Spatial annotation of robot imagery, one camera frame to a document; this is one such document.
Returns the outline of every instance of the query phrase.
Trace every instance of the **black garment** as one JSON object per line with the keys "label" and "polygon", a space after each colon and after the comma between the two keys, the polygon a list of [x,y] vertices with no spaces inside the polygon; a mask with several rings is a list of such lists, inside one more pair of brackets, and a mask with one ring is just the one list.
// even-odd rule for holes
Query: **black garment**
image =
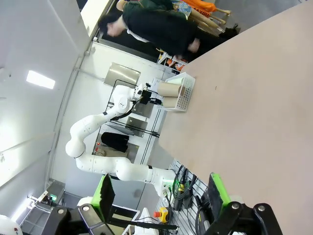
{"label": "black garment", "polygon": [[[198,29],[195,23],[166,11],[142,9],[123,20],[133,33],[170,55],[182,55],[189,62],[227,40],[206,33]],[[197,53],[191,53],[188,46],[195,38],[200,40],[200,48]]]}
{"label": "black garment", "polygon": [[110,132],[105,132],[101,136],[102,143],[123,153],[125,153],[128,148],[128,140],[129,136]]}

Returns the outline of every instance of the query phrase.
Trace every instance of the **floor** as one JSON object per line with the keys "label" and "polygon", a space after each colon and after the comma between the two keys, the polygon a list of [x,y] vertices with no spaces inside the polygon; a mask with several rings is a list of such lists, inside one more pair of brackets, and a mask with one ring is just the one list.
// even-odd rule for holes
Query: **floor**
{"label": "floor", "polygon": [[[226,27],[233,27],[237,23],[241,28],[240,32],[243,32],[303,1],[305,0],[216,0],[215,5],[218,8],[231,10],[232,13],[228,17],[220,12],[215,12],[214,15],[226,20]],[[148,164],[154,167],[168,168],[172,162],[173,158],[156,141]],[[142,210],[147,207],[149,213],[153,214],[158,201],[159,198],[154,187],[146,184],[138,209]]]}

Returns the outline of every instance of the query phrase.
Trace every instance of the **table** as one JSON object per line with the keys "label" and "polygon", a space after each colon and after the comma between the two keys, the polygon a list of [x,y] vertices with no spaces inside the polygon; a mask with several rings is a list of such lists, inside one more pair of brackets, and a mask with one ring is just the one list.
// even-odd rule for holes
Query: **table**
{"label": "table", "polygon": [[239,34],[184,67],[186,113],[159,143],[208,182],[221,174],[250,207],[269,203],[284,235],[312,234],[313,1]]}

